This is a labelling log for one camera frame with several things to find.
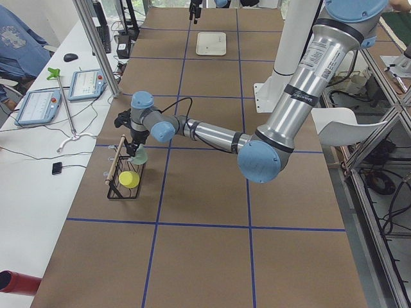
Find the small black box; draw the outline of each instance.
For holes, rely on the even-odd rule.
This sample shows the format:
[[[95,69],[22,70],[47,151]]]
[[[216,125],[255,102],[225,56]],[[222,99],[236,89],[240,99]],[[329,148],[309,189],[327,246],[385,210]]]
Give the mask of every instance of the small black box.
[[[119,35],[117,44],[117,55],[119,59],[130,58],[131,39],[129,35]]]

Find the white table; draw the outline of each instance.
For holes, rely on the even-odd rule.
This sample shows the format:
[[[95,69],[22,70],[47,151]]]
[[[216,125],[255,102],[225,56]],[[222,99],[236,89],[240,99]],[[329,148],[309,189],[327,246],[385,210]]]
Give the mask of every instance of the white table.
[[[114,58],[114,40],[112,51],[114,53],[107,57],[114,71],[118,62]],[[76,53],[78,59],[66,63],[63,61],[66,53]],[[82,70],[99,67],[80,21],[63,41],[30,90],[58,86],[56,80],[47,81],[47,67],[61,70],[63,87],[70,85],[73,72],[79,71],[79,67]],[[110,89],[107,87],[101,97],[93,103],[98,116],[88,127],[87,132],[95,135],[100,132],[111,100]],[[90,103],[91,101],[71,103],[69,108],[72,116]],[[73,123],[77,132],[81,132],[89,125],[94,116],[95,112],[91,107],[74,116]],[[67,119],[67,114],[61,105],[53,122],[64,119]],[[67,120],[50,127],[59,128],[71,136]],[[0,132],[0,146],[34,157],[91,152],[96,144],[96,139],[82,137],[80,140],[67,143],[63,151],[57,153],[60,143],[67,138],[63,133],[44,127],[13,129],[16,129],[16,126],[14,120],[9,117],[1,130],[12,131]],[[63,166],[86,166],[89,158],[90,154],[33,160],[0,149],[0,271],[11,270],[37,277],[43,276],[85,171],[83,167],[67,167],[63,168],[60,175],[52,175],[51,166],[54,162],[62,162]],[[31,296],[0,293],[2,308],[29,307],[32,300]]]

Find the green clip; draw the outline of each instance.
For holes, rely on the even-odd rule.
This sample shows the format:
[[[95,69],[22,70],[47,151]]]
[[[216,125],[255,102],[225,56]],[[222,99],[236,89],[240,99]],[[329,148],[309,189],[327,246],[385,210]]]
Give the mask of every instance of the green clip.
[[[60,69],[52,69],[49,67],[47,70],[50,72],[50,76],[47,77],[47,80],[60,77]]]

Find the wooden stick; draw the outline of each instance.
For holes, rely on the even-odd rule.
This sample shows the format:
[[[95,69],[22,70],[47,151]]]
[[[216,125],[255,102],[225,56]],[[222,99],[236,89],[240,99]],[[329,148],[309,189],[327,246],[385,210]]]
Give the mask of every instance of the wooden stick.
[[[106,185],[110,184],[110,181],[112,180],[112,177],[114,175],[114,171],[116,170],[116,164],[118,162],[118,157],[120,156],[120,151],[121,151],[121,148],[124,145],[124,140],[125,139],[126,139],[126,135],[123,134],[120,138],[120,143],[118,144],[116,155],[114,156],[114,160],[113,160],[113,163],[111,164],[110,171],[109,171],[109,173],[107,175],[107,178],[105,180]]]

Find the blue joint cap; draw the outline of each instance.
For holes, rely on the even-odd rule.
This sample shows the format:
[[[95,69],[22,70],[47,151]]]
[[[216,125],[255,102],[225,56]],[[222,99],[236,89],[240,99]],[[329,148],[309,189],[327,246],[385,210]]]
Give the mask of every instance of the blue joint cap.
[[[250,141],[238,153],[237,164],[250,181],[267,183],[281,170],[280,158],[273,147],[263,141]]]
[[[214,0],[214,2],[217,8],[222,8],[223,6],[227,5],[228,0]]]
[[[389,0],[326,0],[328,14],[340,22],[361,22],[378,15]]]
[[[174,126],[166,121],[155,123],[151,133],[158,142],[170,141],[175,135]]]
[[[135,109],[150,108],[154,104],[154,97],[146,91],[139,91],[133,94],[131,107]]]
[[[366,38],[361,43],[360,49],[365,49],[365,48],[372,47],[375,44],[376,41],[377,41],[377,36]]]

